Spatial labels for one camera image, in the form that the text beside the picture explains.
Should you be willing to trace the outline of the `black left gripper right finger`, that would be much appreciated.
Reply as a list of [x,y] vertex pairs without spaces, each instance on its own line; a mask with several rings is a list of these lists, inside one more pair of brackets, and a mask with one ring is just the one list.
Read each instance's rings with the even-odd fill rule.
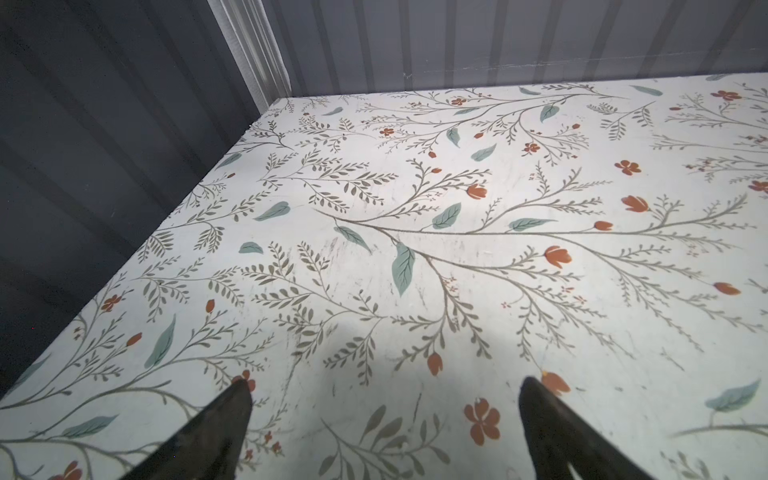
[[538,479],[650,477],[536,378],[523,380],[518,407]]

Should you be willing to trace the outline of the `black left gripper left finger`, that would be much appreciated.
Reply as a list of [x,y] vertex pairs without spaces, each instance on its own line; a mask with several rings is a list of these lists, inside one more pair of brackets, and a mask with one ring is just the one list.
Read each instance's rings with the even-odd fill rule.
[[123,479],[233,479],[251,412],[237,380]]

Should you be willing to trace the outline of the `aluminium corner frame post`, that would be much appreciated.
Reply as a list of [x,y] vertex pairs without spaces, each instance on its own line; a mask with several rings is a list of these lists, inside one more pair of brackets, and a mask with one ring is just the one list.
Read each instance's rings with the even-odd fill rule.
[[289,73],[262,0],[208,0],[246,88],[261,114],[292,96]]

